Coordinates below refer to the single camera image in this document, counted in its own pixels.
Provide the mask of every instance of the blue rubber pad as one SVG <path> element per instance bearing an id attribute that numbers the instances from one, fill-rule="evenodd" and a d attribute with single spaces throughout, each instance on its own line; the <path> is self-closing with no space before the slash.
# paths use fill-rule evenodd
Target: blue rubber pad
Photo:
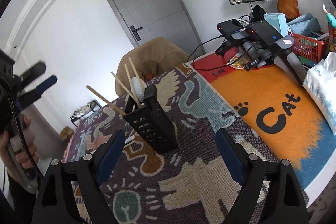
<path id="1" fill-rule="evenodd" d="M 102 158 L 98 168 L 96 182 L 100 186 L 110 178 L 111 172 L 125 146 L 125 133 L 120 130 L 110 148 Z"/>
<path id="2" fill-rule="evenodd" d="M 215 141 L 217 149 L 221 154 L 232 179 L 238 182 L 240 186 L 243 186 L 245 183 L 245 177 L 243 176 L 243 164 L 237 157 L 228 140 L 226 139 L 223 133 L 224 130 L 225 129 L 220 129 L 216 133 Z"/>
<path id="3" fill-rule="evenodd" d="M 57 83 L 56 75 L 51 75 L 48 79 L 44 80 L 35 89 L 35 93 L 43 94 L 48 88 Z"/>

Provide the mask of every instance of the tissue pack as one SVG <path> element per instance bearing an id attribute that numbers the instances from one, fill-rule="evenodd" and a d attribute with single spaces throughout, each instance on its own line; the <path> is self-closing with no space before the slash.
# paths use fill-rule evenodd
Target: tissue pack
<path id="1" fill-rule="evenodd" d="M 285 14 L 265 14 L 264 19 L 273 26 L 283 37 L 288 35 L 288 27 Z"/>
<path id="2" fill-rule="evenodd" d="M 303 87 L 317 104 L 331 131 L 336 135 L 336 53 L 308 70 Z"/>

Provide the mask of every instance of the blue box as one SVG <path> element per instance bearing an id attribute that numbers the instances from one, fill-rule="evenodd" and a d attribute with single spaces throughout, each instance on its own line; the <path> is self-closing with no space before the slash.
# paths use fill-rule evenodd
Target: blue box
<path id="1" fill-rule="evenodd" d="M 283 37 L 288 35 L 288 26 L 285 14 L 265 14 L 264 19 L 273 26 Z"/>

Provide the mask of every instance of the table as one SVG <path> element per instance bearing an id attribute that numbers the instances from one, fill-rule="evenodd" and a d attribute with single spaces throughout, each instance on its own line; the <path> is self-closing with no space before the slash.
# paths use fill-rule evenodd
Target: table
<path id="1" fill-rule="evenodd" d="M 240 186 L 233 181 L 215 144 L 215 133 L 225 128 L 248 153 L 278 161 L 266 143 L 234 112 L 197 72 L 187 65 L 156 76 L 157 100 L 172 121 L 178 149 L 158 155 L 138 134 L 121 153 L 110 179 L 101 186 L 119 223 L 219 224 L 234 204 Z M 128 95 L 115 103 L 125 108 Z M 115 130 L 133 134 L 130 125 L 106 106 L 80 122 L 63 161 L 78 160 L 107 142 Z M 88 214 L 78 184 L 76 203 Z M 260 217 L 267 193 L 262 187 L 252 216 Z"/>
<path id="2" fill-rule="evenodd" d="M 208 69 L 227 61 L 210 53 L 194 66 Z M 279 158 L 291 161 L 310 206 L 336 172 L 336 137 L 308 93 L 274 65 L 198 72 Z"/>

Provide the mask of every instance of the patterned tablecloth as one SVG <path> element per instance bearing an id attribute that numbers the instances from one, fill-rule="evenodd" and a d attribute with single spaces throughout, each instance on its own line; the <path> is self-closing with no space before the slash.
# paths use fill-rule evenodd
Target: patterned tablecloth
<path id="1" fill-rule="evenodd" d="M 179 66 L 152 80 L 158 101 L 174 124 L 179 148 L 158 155 L 137 134 L 123 150 L 108 182 L 101 187 L 119 223 L 210 223 L 224 221 L 240 186 L 215 145 L 215 133 L 226 128 L 248 153 L 278 158 L 229 104 L 189 67 Z M 128 97 L 114 103 L 124 108 Z M 107 142 L 115 130 L 132 128 L 114 110 L 104 107 L 78 126 L 63 161 L 78 160 Z M 267 193 L 264 183 L 252 223 L 257 223 Z M 80 214 L 89 219 L 78 184 L 73 190 Z"/>

